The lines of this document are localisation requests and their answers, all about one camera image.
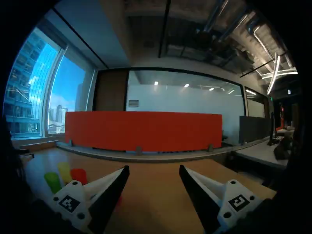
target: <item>glass window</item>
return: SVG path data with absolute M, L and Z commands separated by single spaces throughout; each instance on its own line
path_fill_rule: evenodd
M 42 136 L 46 81 L 60 47 L 35 29 L 13 64 L 4 99 L 4 114 L 13 138 Z
M 241 86 L 168 71 L 130 71 L 126 110 L 221 114 L 224 142 L 232 145 L 238 144 L 239 117 L 245 115 Z
M 248 116 L 270 118 L 268 98 L 248 87 L 245 87 L 245 92 L 247 98 Z
M 86 110 L 93 72 L 94 67 L 80 54 L 67 48 L 52 86 L 48 134 L 65 132 L 66 112 Z

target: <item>window frame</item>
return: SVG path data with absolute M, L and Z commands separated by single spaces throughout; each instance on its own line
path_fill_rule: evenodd
M 84 110 L 85 111 L 92 110 L 93 97 L 90 97 L 90 93 L 91 94 L 94 93 L 94 86 L 95 86 L 96 76 L 97 76 L 97 72 L 98 72 L 97 66 L 92 61 L 90 61 L 90 59 L 88 59 L 76 46 L 74 46 L 70 41 L 68 41 L 67 38 L 65 38 L 63 35 L 60 35 L 60 33 L 53 26 L 51 26 L 49 22 L 46 22 L 46 21 L 40 22 L 35 27 L 34 30 L 36 30 L 36 29 L 41 31 L 44 34 L 44 36 L 46 36 L 49 40 L 53 41 L 57 46 L 60 47 L 60 49 L 59 49 L 59 51 L 57 51 L 56 58 L 54 59 L 54 62 L 52 63 L 50 71 L 47 74 L 48 77 L 47 77 L 46 83 L 43 87 L 43 102 L 42 102 L 42 105 L 40 106 L 41 112 L 39 115 L 39 117 L 41 118 L 41 120 L 40 120 L 40 124 L 41 124 L 40 136 L 15 137 L 13 134 L 11 140 L 14 142 L 18 142 L 18 141 L 21 141 L 21 142 L 27 141 L 28 142 L 30 140 L 31 142 L 36 143 L 37 141 L 41 142 L 40 139 L 43 139 L 43 138 L 51 139 L 54 137 L 57 137 L 57 138 L 59 138 L 59 137 L 63 138 L 64 137 L 65 133 L 49 134 L 49 131 L 48 131 L 48 115 L 49 115 L 49 104 L 50 104 L 51 92 L 52 92 L 55 76 L 57 74 L 57 71 L 59 69 L 59 65 L 62 61 L 62 58 L 65 56 L 65 53 L 66 53 L 68 47 L 70 47 L 70 49 L 73 50 L 75 53 L 78 53 L 81 56 L 79 59 L 82 60 L 82 62 L 84 62 L 85 64 L 87 64 L 87 66 L 89 66 L 91 68 L 92 77 L 91 77 L 91 81 L 90 81 L 90 87 L 89 87 L 88 93 L 87 93 L 86 107 L 84 108 Z M 28 39 L 28 37 L 25 39 L 23 45 L 21 46 L 21 48 L 20 48 L 20 50 L 19 50 L 19 52 L 15 58 L 14 63 L 18 59 L 20 51 L 23 49 L 24 45 L 27 43 L 27 39 Z M 13 66 L 11 68 L 8 79 L 10 79 L 12 71 L 13 71 Z
M 237 85 L 240 87 L 241 89 L 241 95 L 242 95 L 242 99 L 243 99 L 243 105 L 244 105 L 244 116 L 246 116 L 246 100 L 245 100 L 245 92 L 244 92 L 244 88 L 243 85 L 240 83 L 236 83 L 234 81 L 231 80 L 227 80 L 218 76 L 214 76 L 214 75 L 209 75 L 206 73 L 201 73 L 201 72 L 196 72 L 196 71 L 189 71 L 189 70 L 183 70 L 183 69 L 176 69 L 176 68 L 166 68 L 166 67 L 122 67 L 122 68 L 112 68 L 112 69 L 105 69 L 105 70 L 100 70 L 98 72 L 97 77 L 101 76 L 103 73 L 105 72 L 111 72 L 111 71 L 169 71 L 169 72 L 176 72 L 176 73 L 186 73 L 186 74 L 191 74 L 191 75 L 197 75 L 197 76 L 204 76 L 204 77 L 209 77 L 209 78 L 213 78 L 216 80 L 221 80 L 224 82 L 229 82 L 231 84 Z M 95 90 L 94 90 L 94 96 L 96 96 L 97 94 L 97 87 L 98 87 L 98 79 L 96 79 L 95 82 Z M 128 96 L 128 83 L 126 83 L 126 93 L 125 93 L 125 97 Z M 95 100 L 93 100 L 92 103 L 92 110 L 95 110 Z

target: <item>plastic cup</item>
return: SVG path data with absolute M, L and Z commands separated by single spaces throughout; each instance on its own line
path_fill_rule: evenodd
M 71 177 L 73 178 L 73 180 L 77 180 L 81 182 L 82 185 L 85 185 L 88 183 L 87 173 L 85 172 L 84 169 L 81 169 L 81 168 L 72 169 Z
M 57 173 L 55 172 L 45 173 L 44 179 L 46 180 L 53 194 L 56 194 L 58 191 L 61 190 L 62 187 Z
M 69 167 L 68 163 L 66 163 L 66 162 L 58 163 L 57 169 L 59 170 L 60 176 L 61 176 L 62 180 L 64 181 L 65 185 L 73 180 L 71 178 L 71 172 L 70 172 L 70 167 Z

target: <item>yellow cup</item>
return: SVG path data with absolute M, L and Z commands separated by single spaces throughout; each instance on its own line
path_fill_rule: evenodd
M 61 176 L 62 180 L 64 181 L 65 185 L 73 180 L 71 178 L 71 170 L 70 170 L 68 163 L 66 163 L 66 162 L 58 163 L 57 169 L 59 170 L 60 176 Z

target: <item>sky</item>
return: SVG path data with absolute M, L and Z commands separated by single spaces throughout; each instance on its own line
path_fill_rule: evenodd
M 54 109 L 54 115 L 58 105 L 68 108 L 68 111 L 75 110 L 77 88 L 83 82 L 84 77 L 85 71 L 64 56 L 51 92 L 50 108 Z

